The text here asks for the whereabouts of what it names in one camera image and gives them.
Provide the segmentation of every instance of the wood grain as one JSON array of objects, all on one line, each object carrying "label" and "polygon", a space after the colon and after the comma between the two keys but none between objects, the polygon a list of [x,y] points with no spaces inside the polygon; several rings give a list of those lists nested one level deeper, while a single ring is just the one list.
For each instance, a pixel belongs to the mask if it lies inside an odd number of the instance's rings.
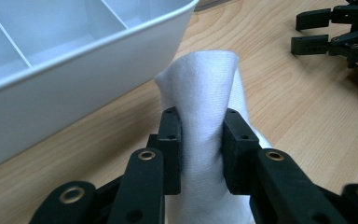
[{"label": "wood grain", "polygon": [[[175,58],[200,49],[239,54],[254,126],[288,152],[316,183],[334,192],[358,182],[358,87],[344,58],[296,57],[290,38],[348,32],[348,26],[297,32],[296,14],[345,1],[231,0],[191,18]],[[122,175],[160,117],[153,81],[0,165],[0,223],[27,223],[60,184],[100,187]]]}]

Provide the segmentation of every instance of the wooden table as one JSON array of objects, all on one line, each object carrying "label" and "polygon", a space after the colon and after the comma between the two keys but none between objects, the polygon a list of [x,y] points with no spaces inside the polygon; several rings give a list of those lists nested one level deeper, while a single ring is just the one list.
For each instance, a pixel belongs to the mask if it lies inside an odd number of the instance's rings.
[{"label": "wooden table", "polygon": [[[231,0],[195,13],[176,55],[237,52],[254,126],[334,192],[358,182],[358,87],[349,78],[356,71],[340,57],[296,57],[290,38],[348,32],[345,25],[295,30],[296,14],[345,4]],[[0,223],[28,222],[62,183],[86,180],[100,187],[122,175],[133,150],[157,131],[160,112],[158,88],[149,81],[0,165]]]}]

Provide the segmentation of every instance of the folded cloth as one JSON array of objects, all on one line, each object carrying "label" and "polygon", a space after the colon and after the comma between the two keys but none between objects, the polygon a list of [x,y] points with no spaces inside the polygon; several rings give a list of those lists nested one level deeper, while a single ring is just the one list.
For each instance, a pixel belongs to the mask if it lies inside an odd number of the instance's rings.
[{"label": "folded cloth", "polygon": [[[170,224],[253,222],[249,197],[234,196],[227,189],[220,153],[228,107],[250,124],[238,63],[231,51],[197,51],[155,78],[163,109],[176,106],[182,121],[182,193],[166,197]],[[252,129],[261,147],[271,147]]]}]

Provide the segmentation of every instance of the wooden surface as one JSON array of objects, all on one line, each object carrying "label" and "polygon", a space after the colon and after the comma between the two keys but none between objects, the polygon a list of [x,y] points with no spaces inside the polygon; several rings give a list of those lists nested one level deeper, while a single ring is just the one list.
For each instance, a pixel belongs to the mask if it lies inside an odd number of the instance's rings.
[{"label": "wooden surface", "polygon": [[[344,58],[290,53],[292,36],[348,32],[345,25],[295,31],[296,14],[336,5],[345,1],[231,0],[194,14],[176,58],[199,49],[237,52],[251,122],[315,183],[340,192],[358,182],[358,87],[349,78],[356,72]],[[100,187],[121,175],[157,131],[160,112],[149,81],[0,165],[0,223],[28,222],[62,183]]]}]

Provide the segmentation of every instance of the white towel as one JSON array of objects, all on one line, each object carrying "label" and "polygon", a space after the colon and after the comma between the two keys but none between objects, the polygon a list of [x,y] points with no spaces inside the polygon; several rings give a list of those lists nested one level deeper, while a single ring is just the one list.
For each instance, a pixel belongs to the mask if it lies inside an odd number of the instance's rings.
[{"label": "white towel", "polygon": [[[163,109],[176,106],[183,128],[182,193],[166,197],[170,224],[253,222],[249,198],[227,189],[220,153],[228,107],[250,124],[238,63],[231,51],[197,51],[155,78]],[[253,130],[261,147],[271,147]]]}]

